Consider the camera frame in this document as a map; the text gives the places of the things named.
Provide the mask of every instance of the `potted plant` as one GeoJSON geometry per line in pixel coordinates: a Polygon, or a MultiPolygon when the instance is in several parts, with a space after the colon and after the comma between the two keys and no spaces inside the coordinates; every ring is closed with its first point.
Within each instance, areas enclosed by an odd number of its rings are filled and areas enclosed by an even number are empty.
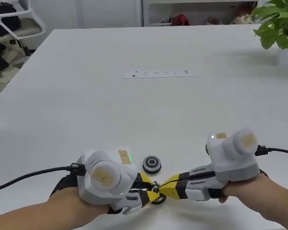
{"type": "Polygon", "coordinates": [[[253,10],[255,20],[264,21],[255,34],[260,37],[264,49],[275,42],[281,48],[279,64],[288,68],[288,0],[271,0],[253,10]]]}

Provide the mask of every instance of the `white wall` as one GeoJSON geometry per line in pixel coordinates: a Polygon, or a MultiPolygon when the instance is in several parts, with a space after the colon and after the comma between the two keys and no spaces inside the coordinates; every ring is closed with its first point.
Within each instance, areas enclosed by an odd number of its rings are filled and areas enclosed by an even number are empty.
{"type": "Polygon", "coordinates": [[[25,42],[37,48],[53,29],[141,26],[141,0],[32,0],[47,33],[25,42]]]}
{"type": "Polygon", "coordinates": [[[140,0],[81,0],[83,28],[141,26],[140,0]]]}

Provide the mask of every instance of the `white chair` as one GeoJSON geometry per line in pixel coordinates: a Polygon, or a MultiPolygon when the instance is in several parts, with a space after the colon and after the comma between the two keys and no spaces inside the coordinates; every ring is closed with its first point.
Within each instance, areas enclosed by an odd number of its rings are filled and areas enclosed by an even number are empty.
{"type": "Polygon", "coordinates": [[[12,64],[17,65],[25,62],[29,56],[31,56],[27,46],[22,42],[22,39],[40,36],[46,31],[45,23],[37,16],[31,5],[31,0],[19,0],[19,4],[24,11],[18,11],[15,13],[3,13],[0,14],[0,25],[6,29],[9,34],[0,37],[0,43],[8,42],[11,40],[17,40],[20,48],[24,50],[26,58],[22,60],[16,60],[12,64]],[[2,18],[18,16],[21,22],[21,28],[16,31],[11,31],[3,22],[2,18]]]}

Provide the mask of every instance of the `hand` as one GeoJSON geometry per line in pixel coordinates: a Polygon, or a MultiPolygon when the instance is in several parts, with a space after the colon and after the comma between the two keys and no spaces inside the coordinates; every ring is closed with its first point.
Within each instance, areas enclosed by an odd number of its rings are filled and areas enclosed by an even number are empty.
{"type": "Polygon", "coordinates": [[[227,197],[220,199],[220,203],[226,202],[228,196],[235,196],[265,219],[276,221],[287,204],[284,198],[288,197],[288,190],[261,174],[248,181],[229,183],[224,188],[224,195],[227,197]]]}
{"type": "Polygon", "coordinates": [[[80,199],[78,188],[70,187],[54,193],[46,202],[47,205],[58,210],[65,221],[70,221],[72,229],[83,227],[96,217],[106,214],[109,206],[93,206],[80,199]]]}

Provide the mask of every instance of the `wearable gripper device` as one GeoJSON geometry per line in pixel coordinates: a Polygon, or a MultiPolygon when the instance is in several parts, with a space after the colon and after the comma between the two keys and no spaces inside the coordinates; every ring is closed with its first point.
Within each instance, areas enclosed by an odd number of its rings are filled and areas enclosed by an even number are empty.
{"type": "MultiPolygon", "coordinates": [[[[221,198],[228,182],[244,181],[260,174],[255,158],[257,148],[257,139],[248,128],[229,137],[226,133],[212,134],[206,144],[211,164],[176,174],[163,184],[152,182],[144,172],[138,172],[127,148],[93,150],[77,161],[85,166],[84,175],[63,178],[53,193],[65,187],[78,187],[82,200],[93,205],[110,205],[110,214],[124,215],[150,203],[161,204],[167,196],[195,201],[221,198]]],[[[143,164],[149,173],[161,169],[160,159],[152,157],[144,160],[148,170],[143,164]]]]}

